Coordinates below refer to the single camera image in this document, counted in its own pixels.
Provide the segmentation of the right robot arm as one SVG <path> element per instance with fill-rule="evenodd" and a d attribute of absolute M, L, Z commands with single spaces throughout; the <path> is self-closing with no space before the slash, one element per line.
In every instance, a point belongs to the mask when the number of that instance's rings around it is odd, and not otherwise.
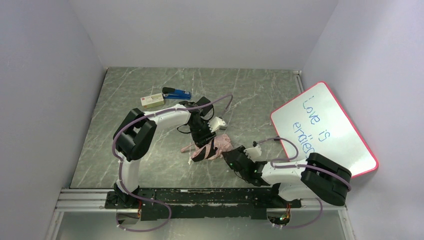
<path fill-rule="evenodd" d="M 352 189 L 349 169 L 313 152 L 293 162 L 253 161 L 243 146 L 222 154 L 227 165 L 249 184 L 277 187 L 277 195 L 288 202 L 319 198 L 344 206 Z"/>

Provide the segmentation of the pink folding umbrella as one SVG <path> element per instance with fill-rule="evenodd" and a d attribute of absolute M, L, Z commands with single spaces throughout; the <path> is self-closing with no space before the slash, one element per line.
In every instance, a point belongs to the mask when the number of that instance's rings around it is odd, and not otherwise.
<path fill-rule="evenodd" d="M 200 162 L 202 160 L 214 160 L 221 158 L 223 152 L 229 152 L 233 150 L 232 141 L 227 134 L 221 134 L 215 136 L 205 146 L 198 147 L 193 142 L 188 146 L 183 147 L 181 153 L 190 153 L 190 159 L 193 162 Z"/>

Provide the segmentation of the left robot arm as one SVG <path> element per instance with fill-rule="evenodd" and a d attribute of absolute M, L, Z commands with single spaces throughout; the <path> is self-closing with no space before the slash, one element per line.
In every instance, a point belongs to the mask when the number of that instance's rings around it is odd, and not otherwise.
<path fill-rule="evenodd" d="M 203 150 L 213 143 L 216 133 L 204 117 L 213 111 L 209 99 L 181 101 L 173 107 L 142 112 L 132 109 L 113 136 L 112 153 L 118 158 L 118 180 L 114 184 L 117 199 L 129 208 L 138 200 L 138 174 L 141 158 L 149 151 L 156 132 L 164 128 L 187 125 L 195 147 Z"/>

